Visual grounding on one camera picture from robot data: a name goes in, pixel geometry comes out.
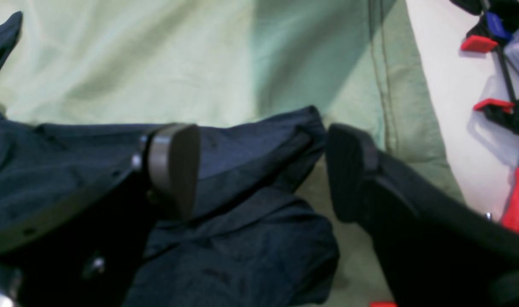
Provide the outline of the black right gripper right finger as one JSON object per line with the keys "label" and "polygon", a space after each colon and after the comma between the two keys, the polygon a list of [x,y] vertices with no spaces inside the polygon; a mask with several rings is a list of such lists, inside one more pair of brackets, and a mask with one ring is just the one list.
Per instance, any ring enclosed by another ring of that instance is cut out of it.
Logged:
{"label": "black right gripper right finger", "polygon": [[372,238],[399,307],[519,307],[519,235],[453,200],[368,133],[328,130],[334,211]]}

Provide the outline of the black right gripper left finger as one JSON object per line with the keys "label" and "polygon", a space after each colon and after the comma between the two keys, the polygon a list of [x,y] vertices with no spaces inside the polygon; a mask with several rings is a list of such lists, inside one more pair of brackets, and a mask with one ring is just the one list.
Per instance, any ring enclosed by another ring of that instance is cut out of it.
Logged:
{"label": "black right gripper left finger", "polygon": [[193,214],[200,128],[145,131],[130,157],[61,196],[0,211],[0,307],[119,307],[160,219]]}

